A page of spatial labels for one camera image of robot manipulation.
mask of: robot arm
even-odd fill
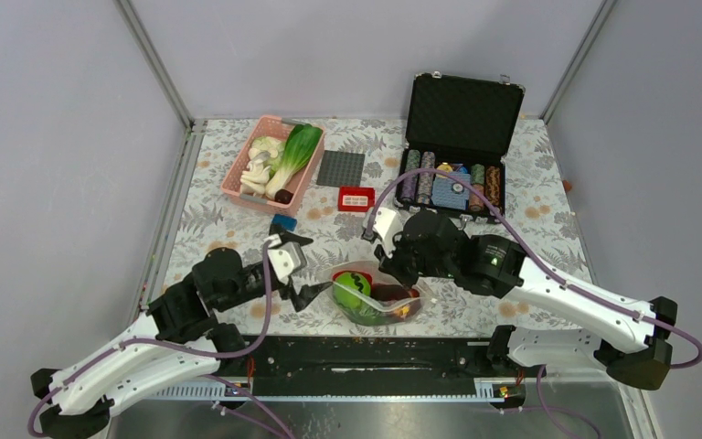
[[[380,271],[406,286],[422,276],[449,278],[472,294],[527,302],[582,327],[567,331],[498,327],[489,349],[494,361],[521,367],[562,364],[606,369],[616,380],[646,390],[660,388],[671,366],[667,331],[567,289],[513,241],[496,235],[469,237],[449,218],[428,210],[410,217],[403,227],[395,211],[380,209],[373,231],[381,240],[376,248]],[[665,297],[651,302],[631,299],[559,274],[568,284],[640,316],[675,322],[676,303]]]
[[[69,368],[40,369],[31,375],[38,398],[57,390],[51,407],[39,416],[43,434],[54,439],[92,436],[113,416],[161,389],[245,361],[193,353],[229,353],[246,347],[236,327],[220,324],[216,312],[261,297],[268,290],[278,291],[301,311],[326,287],[304,285],[299,294],[294,291],[291,276],[306,266],[301,246],[312,240],[276,231],[267,238],[269,288],[262,262],[244,267],[234,250],[216,249],[105,346]],[[134,339],[139,342],[128,343]],[[65,384],[82,369],[84,373]]]

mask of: tennis ball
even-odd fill
[[[360,273],[345,272],[337,276],[335,278],[335,285],[333,285],[335,300],[337,300],[338,304],[350,309],[359,308],[363,302],[362,299],[347,291],[346,288],[358,291],[360,294],[364,294],[367,297],[370,297],[370,292],[372,291],[370,282]]]

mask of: white wall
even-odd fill
[[[195,116],[392,116],[414,73],[526,86],[541,114],[601,0],[136,0]]]
[[[182,135],[114,2],[0,1],[0,438],[126,324]]]
[[[620,2],[550,132],[599,284],[702,340],[702,2]],[[667,439],[702,437],[702,364],[651,396]]]

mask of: pink basket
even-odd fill
[[[284,121],[282,118],[276,116],[262,116],[260,118],[257,122],[257,126],[254,127],[254,131],[246,140],[243,149],[232,163],[232,167],[225,176],[225,179],[222,180],[222,192],[228,195],[230,201],[244,208],[272,214],[280,213],[293,217],[297,213],[297,210],[303,203],[303,194],[311,183],[311,177],[322,159],[322,154],[324,153],[324,133],[322,133],[321,138],[319,138],[319,145],[316,146],[314,156],[311,157],[308,165],[295,174],[292,179],[289,180],[289,184],[286,185],[286,190],[294,194],[292,202],[289,204],[282,204],[267,198],[240,193],[240,174],[246,169],[246,164],[249,162],[249,147],[251,146],[251,142],[257,137],[264,135],[286,141],[286,138],[289,137],[289,133],[292,132],[292,128],[294,128],[296,124],[298,123]]]

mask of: plastic bag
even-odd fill
[[[374,261],[337,265],[325,270],[322,278],[334,282],[328,293],[340,311],[366,327],[407,322],[431,305],[434,297],[422,280],[405,288],[394,277],[381,273]]]

